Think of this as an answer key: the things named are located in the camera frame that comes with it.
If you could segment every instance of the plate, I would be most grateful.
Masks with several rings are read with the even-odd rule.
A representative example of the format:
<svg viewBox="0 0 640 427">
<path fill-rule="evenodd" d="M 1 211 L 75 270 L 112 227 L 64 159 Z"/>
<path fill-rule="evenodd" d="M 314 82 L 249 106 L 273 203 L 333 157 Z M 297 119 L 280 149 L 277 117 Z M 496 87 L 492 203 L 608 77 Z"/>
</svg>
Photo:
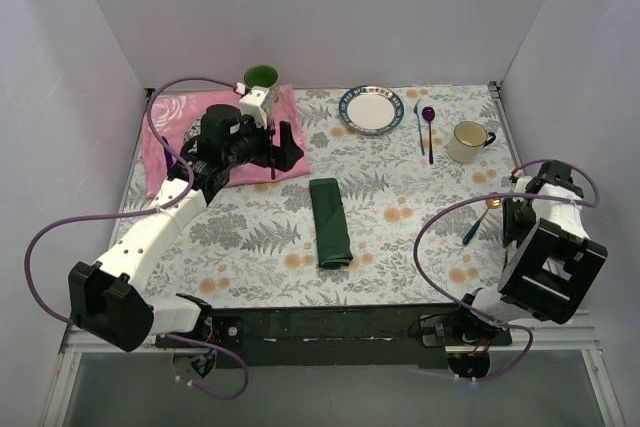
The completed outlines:
<svg viewBox="0 0 640 427">
<path fill-rule="evenodd" d="M 339 111 L 345 124 L 365 135 L 386 134 L 404 116 L 400 97 L 377 85 L 361 85 L 347 91 L 340 99 Z"/>
</svg>

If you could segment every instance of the floral tablecloth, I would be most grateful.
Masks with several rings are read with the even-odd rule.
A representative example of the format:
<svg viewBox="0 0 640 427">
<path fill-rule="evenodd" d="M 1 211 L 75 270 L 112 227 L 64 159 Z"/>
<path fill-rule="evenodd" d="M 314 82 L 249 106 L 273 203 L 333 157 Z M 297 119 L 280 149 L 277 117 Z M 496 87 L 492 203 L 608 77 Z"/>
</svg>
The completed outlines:
<svg viewBox="0 0 640 427">
<path fill-rule="evenodd" d="M 417 274 L 413 241 L 433 214 L 452 202 L 507 191 L 513 168 L 508 140 L 486 86 L 393 89 L 405 116 L 381 137 L 345 128 L 338 115 L 344 90 L 299 90 L 311 175 L 274 184 L 224 189 L 169 248 L 151 276 L 147 296 L 193 294 L 214 307 L 362 305 L 441 302 Z M 430 166 L 419 148 L 413 106 L 435 108 Z M 449 159 L 454 126 L 473 120 L 497 134 L 473 164 Z M 317 267 L 309 180 L 340 183 L 354 260 L 340 270 Z M 146 187 L 138 154 L 125 210 L 143 208 Z M 484 209 L 467 206 L 437 223 L 421 245 L 421 262 L 440 285 L 462 297 L 498 281 L 504 251 L 500 211 L 475 239 L 461 239 Z M 121 237 L 132 221 L 118 225 Z"/>
</svg>

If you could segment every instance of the purple spoon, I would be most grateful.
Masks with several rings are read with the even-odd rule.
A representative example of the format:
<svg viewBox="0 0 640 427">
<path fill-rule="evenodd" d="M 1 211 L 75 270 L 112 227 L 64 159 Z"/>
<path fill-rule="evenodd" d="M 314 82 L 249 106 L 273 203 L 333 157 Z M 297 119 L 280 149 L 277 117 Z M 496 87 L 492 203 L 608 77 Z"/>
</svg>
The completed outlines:
<svg viewBox="0 0 640 427">
<path fill-rule="evenodd" d="M 436 118 L 436 111 L 433 107 L 422 109 L 422 118 L 429 124 L 429 163 L 433 164 L 433 147 L 431 147 L 431 121 Z"/>
</svg>

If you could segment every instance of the green cup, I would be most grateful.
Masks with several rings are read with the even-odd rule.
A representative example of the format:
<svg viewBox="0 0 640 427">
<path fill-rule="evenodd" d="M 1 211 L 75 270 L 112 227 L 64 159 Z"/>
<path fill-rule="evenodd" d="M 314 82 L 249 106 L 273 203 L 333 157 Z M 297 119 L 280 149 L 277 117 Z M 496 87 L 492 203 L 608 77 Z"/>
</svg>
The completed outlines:
<svg viewBox="0 0 640 427">
<path fill-rule="evenodd" d="M 278 71 L 270 65 L 255 65 L 245 72 L 244 83 L 250 89 L 253 87 L 275 89 L 278 83 Z"/>
</svg>

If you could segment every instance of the spoon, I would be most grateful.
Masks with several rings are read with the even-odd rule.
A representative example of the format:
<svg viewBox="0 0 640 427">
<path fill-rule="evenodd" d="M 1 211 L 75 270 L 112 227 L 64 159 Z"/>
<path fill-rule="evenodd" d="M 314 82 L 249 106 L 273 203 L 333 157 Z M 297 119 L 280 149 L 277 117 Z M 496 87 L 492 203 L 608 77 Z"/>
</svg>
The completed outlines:
<svg viewBox="0 0 640 427">
<path fill-rule="evenodd" d="M 413 108 L 413 113 L 416 114 L 418 118 L 418 133 L 420 134 L 420 148 L 422 149 L 422 155 L 424 155 L 424 143 L 422 143 L 422 127 L 420 126 L 420 116 L 418 115 L 418 104 L 420 101 L 416 102 L 416 106 Z"/>
<path fill-rule="evenodd" d="M 484 214 L 480 216 L 480 218 L 476 221 L 476 223 L 473 224 L 473 227 L 469 229 L 469 232 L 467 232 L 467 235 L 464 236 L 464 239 L 462 239 L 462 245 L 468 245 L 469 242 L 471 242 L 471 239 L 473 239 L 473 236 L 476 235 L 476 232 L 478 231 L 478 227 L 480 227 L 480 224 L 482 223 L 486 215 L 489 213 L 489 210 L 499 209 L 500 205 L 502 204 L 502 201 L 500 199 L 487 199 L 486 204 L 487 204 L 487 208 L 484 211 Z"/>
<path fill-rule="evenodd" d="M 433 110 L 433 107 L 425 107 L 424 109 L 422 109 L 422 118 L 429 123 L 429 163 L 433 164 L 433 147 L 431 146 L 431 122 L 436 118 L 436 111 Z"/>
</svg>

